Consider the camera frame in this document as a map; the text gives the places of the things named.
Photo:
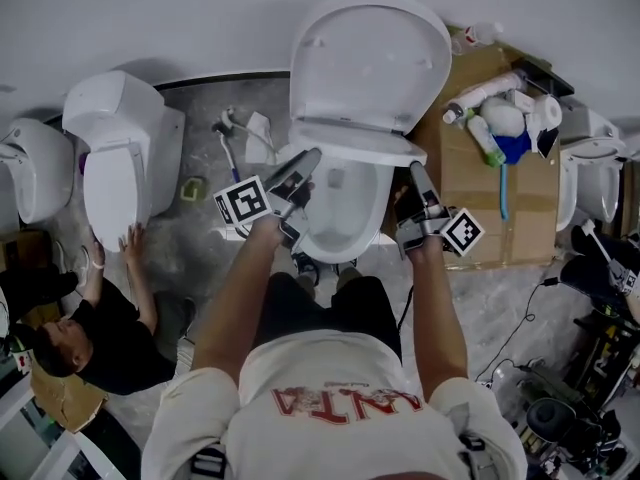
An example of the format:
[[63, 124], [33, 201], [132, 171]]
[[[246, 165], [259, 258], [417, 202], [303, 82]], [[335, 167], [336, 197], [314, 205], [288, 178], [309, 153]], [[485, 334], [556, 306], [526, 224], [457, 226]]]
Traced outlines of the person's left hand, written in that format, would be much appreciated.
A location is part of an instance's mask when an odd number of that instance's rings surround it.
[[294, 181], [286, 182], [287, 197], [286, 200], [294, 208], [303, 209], [308, 204], [315, 184], [310, 180], [303, 180], [300, 183]]

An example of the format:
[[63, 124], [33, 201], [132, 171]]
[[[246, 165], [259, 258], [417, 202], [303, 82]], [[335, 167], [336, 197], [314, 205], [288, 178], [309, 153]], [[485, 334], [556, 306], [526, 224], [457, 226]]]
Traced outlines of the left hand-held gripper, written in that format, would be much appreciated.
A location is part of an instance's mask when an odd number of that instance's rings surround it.
[[214, 194], [214, 201], [227, 227], [246, 239], [252, 223], [265, 216], [279, 219], [286, 248], [297, 248], [307, 234], [307, 216], [296, 199], [297, 190], [318, 166], [318, 148], [304, 150], [281, 164], [264, 182], [254, 175]]

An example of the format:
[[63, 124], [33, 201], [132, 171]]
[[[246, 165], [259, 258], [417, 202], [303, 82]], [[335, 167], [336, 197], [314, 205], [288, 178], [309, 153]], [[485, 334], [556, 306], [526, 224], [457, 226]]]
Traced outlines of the person's right hand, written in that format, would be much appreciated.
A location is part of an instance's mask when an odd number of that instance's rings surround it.
[[393, 210], [397, 224], [409, 219], [420, 219], [424, 216], [424, 202], [419, 191], [413, 185], [406, 185], [395, 194]]

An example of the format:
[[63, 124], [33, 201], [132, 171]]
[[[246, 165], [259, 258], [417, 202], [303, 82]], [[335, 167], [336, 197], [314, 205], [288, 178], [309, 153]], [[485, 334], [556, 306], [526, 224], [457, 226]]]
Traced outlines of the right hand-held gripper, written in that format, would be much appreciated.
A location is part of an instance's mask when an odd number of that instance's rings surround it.
[[401, 255], [420, 248], [427, 237], [439, 236], [445, 251], [464, 257], [483, 237], [484, 229], [466, 208], [443, 207], [423, 164], [414, 161], [409, 169], [425, 209], [398, 224], [396, 242]]

